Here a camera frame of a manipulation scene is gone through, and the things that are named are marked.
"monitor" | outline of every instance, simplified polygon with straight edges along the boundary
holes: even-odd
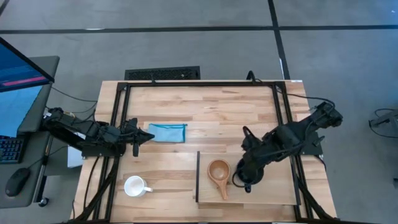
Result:
[[[54,78],[0,37],[0,92],[54,82]]]

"desk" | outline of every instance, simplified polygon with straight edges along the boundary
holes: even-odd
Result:
[[[98,121],[110,122],[117,83],[103,82],[96,109]],[[302,82],[286,81],[286,86],[288,93],[305,94]],[[290,96],[289,101],[294,120],[309,115],[306,99]],[[123,100],[119,104],[118,119],[122,105]],[[127,145],[127,151],[119,164],[111,222],[295,220],[291,205],[195,203],[197,151],[241,152],[240,145],[244,138],[242,126],[248,126],[256,136],[262,136],[276,127],[271,89],[263,86],[134,87],[129,98],[127,119],[133,117],[138,118],[139,126],[143,129],[149,123],[187,123],[187,141],[183,144],[147,142],[140,147],[139,157],[132,157],[132,148]],[[88,158],[83,164],[75,195],[76,214],[83,210],[84,194],[94,160],[95,158]],[[309,191],[326,212],[336,216],[322,163],[313,156],[302,156],[302,160]],[[93,172],[88,202],[98,188],[101,164],[102,158]],[[146,179],[148,185],[154,188],[154,193],[145,194],[142,198],[128,197],[123,185],[132,175]],[[104,217],[107,194],[106,192],[103,196],[100,218]]]
[[[30,58],[40,68],[49,75],[55,76],[60,58],[58,56],[32,57]],[[44,85],[37,95],[32,107],[26,114],[23,122],[18,128],[18,133],[32,133],[24,157],[20,164],[1,164],[0,165],[0,208],[26,207],[32,203],[34,193],[37,192],[37,183],[40,176],[42,164],[34,164],[30,168],[30,177],[28,178],[22,192],[13,198],[5,194],[6,183],[10,176],[18,169],[28,167],[37,159],[40,159],[46,150],[50,134],[47,132],[37,132],[43,117],[43,112],[51,90],[51,84]]]

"gray floor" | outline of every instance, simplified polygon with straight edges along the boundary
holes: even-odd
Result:
[[[398,3],[377,0],[274,0],[281,26],[398,24]],[[0,29],[87,29],[271,24],[260,0],[11,0]],[[102,80],[121,80],[125,69],[199,65],[202,79],[281,79],[272,31],[140,34],[2,35],[24,54],[61,57],[55,86],[77,97],[98,97]],[[343,125],[320,131],[337,214],[344,220],[396,223],[396,139],[368,128],[378,108],[397,108],[398,30],[283,31],[292,79],[307,95],[336,102]],[[82,111],[91,105],[57,92],[48,106]],[[389,133],[388,127],[378,129]],[[45,208],[0,210],[0,223],[67,220],[78,181],[51,177]]]

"black mouse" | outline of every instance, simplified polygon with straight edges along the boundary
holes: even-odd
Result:
[[[10,177],[6,185],[6,195],[14,197],[21,192],[30,175],[30,169],[20,168]]]

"wooden ladle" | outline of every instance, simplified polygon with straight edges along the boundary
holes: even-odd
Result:
[[[207,168],[207,174],[209,175],[210,179],[220,188],[223,199],[227,200],[228,196],[226,194],[226,184],[228,182],[229,175],[231,175],[231,168],[229,167],[229,164],[223,159],[215,159],[209,164]]]

